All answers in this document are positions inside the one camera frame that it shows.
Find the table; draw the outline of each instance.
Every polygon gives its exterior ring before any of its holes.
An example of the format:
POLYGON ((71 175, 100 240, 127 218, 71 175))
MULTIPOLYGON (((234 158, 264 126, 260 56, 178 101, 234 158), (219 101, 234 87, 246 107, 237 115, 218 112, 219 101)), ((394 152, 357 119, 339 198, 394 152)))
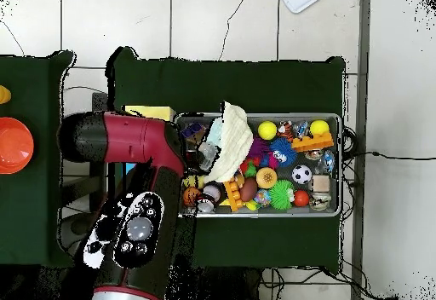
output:
MULTIPOLYGON (((337 113, 345 63, 306 61, 139 60, 120 47, 108 61, 109 107, 171 106, 177 112, 219 112, 224 100, 247 113, 337 113)), ((339 268, 340 217, 202 218, 192 265, 339 268)), ((192 222, 178 221, 177 250, 189 252, 192 222)))

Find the red ball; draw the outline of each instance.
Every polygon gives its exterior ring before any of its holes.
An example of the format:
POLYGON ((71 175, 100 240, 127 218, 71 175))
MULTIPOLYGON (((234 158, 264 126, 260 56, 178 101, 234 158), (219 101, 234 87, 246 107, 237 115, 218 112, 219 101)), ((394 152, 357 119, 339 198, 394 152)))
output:
POLYGON ((306 206, 309 205, 309 195, 306 191, 298 190, 294 192, 294 205, 306 206))

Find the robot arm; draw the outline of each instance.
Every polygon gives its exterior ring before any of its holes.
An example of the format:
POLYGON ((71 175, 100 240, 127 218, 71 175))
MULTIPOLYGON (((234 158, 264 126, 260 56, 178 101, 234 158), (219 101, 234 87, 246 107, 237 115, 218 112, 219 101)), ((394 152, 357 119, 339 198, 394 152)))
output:
POLYGON ((59 131, 66 159, 137 163, 77 251, 98 270, 93 300, 164 300, 184 174, 178 129, 158 119, 79 113, 59 131))

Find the yellow sponge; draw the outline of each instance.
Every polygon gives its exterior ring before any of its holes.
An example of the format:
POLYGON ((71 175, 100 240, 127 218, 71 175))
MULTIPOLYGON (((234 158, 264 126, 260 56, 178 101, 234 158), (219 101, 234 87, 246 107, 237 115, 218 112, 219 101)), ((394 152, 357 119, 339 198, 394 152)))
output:
POLYGON ((164 121, 173 121, 175 111, 171 107, 151 107, 151 106, 125 106, 125 112, 141 114, 147 118, 158 118, 164 121))

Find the soccer ball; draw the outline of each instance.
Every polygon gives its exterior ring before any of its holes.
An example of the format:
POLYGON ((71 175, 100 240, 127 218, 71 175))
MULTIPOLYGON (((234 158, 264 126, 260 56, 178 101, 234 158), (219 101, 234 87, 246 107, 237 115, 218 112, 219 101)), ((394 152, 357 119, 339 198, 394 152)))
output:
POLYGON ((312 172, 304 164, 299 164, 292 170, 292 179, 301 185, 304 185, 312 178, 312 172))

